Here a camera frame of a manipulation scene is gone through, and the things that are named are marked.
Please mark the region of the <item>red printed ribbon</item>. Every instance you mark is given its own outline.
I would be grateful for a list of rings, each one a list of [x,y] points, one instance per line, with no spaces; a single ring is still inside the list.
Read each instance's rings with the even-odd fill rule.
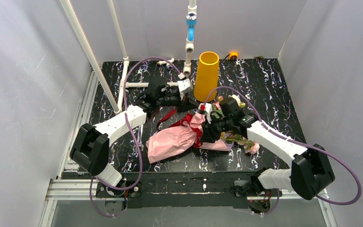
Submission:
[[[158,121],[158,123],[156,124],[156,129],[158,131],[160,131],[159,126],[164,123],[165,121],[169,120],[172,116],[174,116],[177,113],[177,109],[174,108],[171,111],[169,111],[161,120]],[[189,126],[193,132],[196,133],[196,139],[195,142],[193,143],[193,147],[194,148],[199,148],[202,146],[202,142],[200,141],[203,132],[199,129],[199,128],[193,128],[191,126],[191,121],[192,121],[193,115],[191,113],[187,113],[185,117],[183,117],[181,120],[177,121],[176,123],[172,124],[171,126],[169,126],[169,128],[171,127],[176,127],[176,126],[183,126],[183,127],[187,127]]]

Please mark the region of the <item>pink paper flower bouquet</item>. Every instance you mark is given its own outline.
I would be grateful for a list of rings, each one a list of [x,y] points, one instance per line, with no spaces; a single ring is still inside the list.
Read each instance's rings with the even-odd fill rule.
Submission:
[[[193,114],[191,126],[193,128],[199,128],[203,132],[201,124],[205,121],[204,115],[195,113]],[[196,133],[193,132],[189,126],[176,126],[163,129],[151,136],[146,142],[148,160],[150,164],[153,164],[180,155],[189,148],[194,148],[193,143],[195,142],[195,139]],[[235,142],[244,146],[246,154],[255,154],[260,148],[260,145],[257,142],[235,135],[234,133],[226,132],[221,134],[221,139],[214,143],[204,142],[199,148],[228,152],[232,149]]]

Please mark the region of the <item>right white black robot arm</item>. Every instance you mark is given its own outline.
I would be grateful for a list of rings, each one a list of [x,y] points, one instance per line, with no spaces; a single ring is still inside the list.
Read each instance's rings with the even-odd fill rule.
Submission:
[[[231,131],[259,143],[290,166],[289,169],[263,168],[257,171],[244,186],[237,187],[238,194],[243,194],[243,190],[261,193],[279,189],[295,191],[310,200],[334,182],[334,172],[321,146],[315,144],[313,148],[307,148],[291,142],[255,114],[246,113],[234,98],[222,100],[220,112],[211,110],[211,107],[211,104],[198,107],[199,113],[205,116],[200,142],[213,143],[223,132]]]

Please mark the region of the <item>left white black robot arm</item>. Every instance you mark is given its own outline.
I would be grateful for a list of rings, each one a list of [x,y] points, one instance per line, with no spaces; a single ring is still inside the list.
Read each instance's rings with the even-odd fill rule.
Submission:
[[[96,125],[83,124],[78,130],[69,157],[103,185],[120,190],[118,184],[123,177],[108,162],[111,145],[124,134],[133,133],[134,128],[153,118],[161,107],[173,106],[179,113],[197,108],[198,103],[188,96],[192,90],[189,79],[179,80],[175,86],[149,83],[125,111]]]

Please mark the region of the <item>small white pipe elbow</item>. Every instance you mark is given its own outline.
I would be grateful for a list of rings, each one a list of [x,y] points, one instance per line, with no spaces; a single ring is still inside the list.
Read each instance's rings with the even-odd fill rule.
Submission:
[[[175,61],[175,58],[171,58],[166,61],[157,61],[157,65],[159,65],[159,66],[165,65],[168,70],[171,70],[173,68],[171,64],[173,64],[174,61]]]

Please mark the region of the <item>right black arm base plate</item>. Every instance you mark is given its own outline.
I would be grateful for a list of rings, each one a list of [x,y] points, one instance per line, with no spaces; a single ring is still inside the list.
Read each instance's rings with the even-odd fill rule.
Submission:
[[[265,189],[259,191],[255,185],[251,184],[251,180],[236,180],[230,187],[231,193],[236,197],[254,197],[259,200],[270,200],[277,197],[277,189]]]

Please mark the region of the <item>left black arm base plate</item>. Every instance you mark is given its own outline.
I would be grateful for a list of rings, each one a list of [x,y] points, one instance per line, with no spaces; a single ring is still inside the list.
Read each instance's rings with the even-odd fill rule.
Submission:
[[[139,198],[142,194],[143,185],[142,182],[139,182],[134,187],[128,190],[115,190],[109,188],[102,184],[101,182],[97,183],[96,189],[92,189],[91,192],[94,192],[94,196],[96,198]]]

